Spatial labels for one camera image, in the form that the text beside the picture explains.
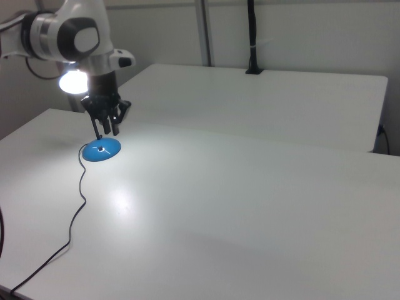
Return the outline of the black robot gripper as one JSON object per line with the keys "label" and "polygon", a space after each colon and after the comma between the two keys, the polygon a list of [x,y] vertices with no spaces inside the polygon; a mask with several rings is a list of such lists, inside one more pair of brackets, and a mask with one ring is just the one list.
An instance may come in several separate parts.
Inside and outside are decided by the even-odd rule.
{"label": "black robot gripper", "polygon": [[112,127],[113,135],[117,136],[119,124],[123,122],[132,104],[120,97],[116,73],[89,75],[87,87],[88,95],[81,101],[83,107],[90,116],[100,122],[104,120],[104,132],[111,132]]}

